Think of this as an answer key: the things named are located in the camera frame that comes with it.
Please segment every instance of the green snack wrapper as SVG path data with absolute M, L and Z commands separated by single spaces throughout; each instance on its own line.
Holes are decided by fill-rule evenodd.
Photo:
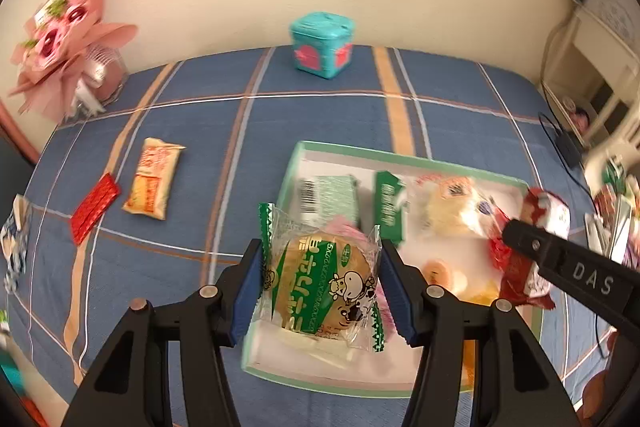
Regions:
M 359 222 L 357 182 L 353 176 L 313 176 L 300 180 L 300 220 L 322 227 L 334 216 Z
M 402 236 L 402 215 L 406 189 L 402 181 L 389 171 L 376 172 L 376 192 L 373 200 L 374 223 L 380 225 L 380 237 L 389 239 L 396 247 Z
M 264 244 L 260 317 L 288 330 L 381 351 L 378 228 L 372 239 L 347 237 L 296 223 L 273 204 L 258 208 Z M 365 325 L 367 341 L 366 333 L 358 335 Z

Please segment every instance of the blue plaid bedsheet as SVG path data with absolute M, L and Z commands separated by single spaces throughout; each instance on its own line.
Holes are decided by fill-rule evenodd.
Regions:
M 238 262 L 258 235 L 257 203 L 276 200 L 298 141 L 397 149 L 390 98 L 404 104 L 410 136 L 403 139 L 417 156 L 555 192 L 570 206 L 571 239 L 585 243 L 590 203 L 562 169 L 538 123 L 546 105 L 523 77 L 451 57 L 356 46 L 352 64 L 326 81 L 294 69 L 291 56 L 289 46 L 251 49 L 142 71 L 107 113 L 60 126 L 51 136 L 26 192 L 33 202 L 27 271 L 7 308 L 18 346 L 63 399 L 71 400 L 132 298 L 154 305 L 182 300 Z M 121 210 L 148 136 L 186 147 L 166 221 Z M 123 194 L 80 252 L 69 217 L 108 165 Z M 214 274 L 206 252 L 219 253 Z M 552 296 L 557 307 L 544 312 L 541 341 L 575 402 L 603 367 L 593 314 L 556 289 Z M 309 426 L 401 424 L 405 399 L 280 386 L 243 373 L 240 347 L 223 351 L 245 426 L 275 427 L 283 419 Z M 170 347 L 170 361 L 174 422 L 185 426 L 178 346 Z M 470 394 L 462 394 L 461 425 L 470 403 Z

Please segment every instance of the orange cookie package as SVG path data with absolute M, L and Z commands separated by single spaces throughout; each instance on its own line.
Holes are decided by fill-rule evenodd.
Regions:
M 155 219 L 165 218 L 166 201 L 181 149 L 184 146 L 167 144 L 158 138 L 145 138 L 131 192 L 122 207 L 124 210 Z

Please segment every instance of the pink wrapping paper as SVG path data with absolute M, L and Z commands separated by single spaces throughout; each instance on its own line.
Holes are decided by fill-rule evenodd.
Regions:
M 102 22 L 104 0 L 66 1 L 61 17 L 47 16 L 36 26 L 38 10 L 25 23 L 28 41 L 35 42 L 35 46 L 26 46 L 28 41 L 18 44 L 11 57 L 14 64 L 22 65 L 17 86 L 9 92 L 10 95 L 24 94 L 20 112 L 35 110 L 56 122 L 60 122 L 71 107 L 89 46 L 120 48 L 138 31 L 132 24 Z M 122 75 L 119 65 L 110 64 L 104 82 L 95 90 L 97 98 L 106 100 Z

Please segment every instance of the teal cube box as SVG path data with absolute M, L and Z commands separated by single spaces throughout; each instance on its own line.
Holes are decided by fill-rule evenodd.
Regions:
M 312 12 L 289 27 L 296 68 L 325 79 L 335 77 L 351 61 L 351 19 L 327 12 Z

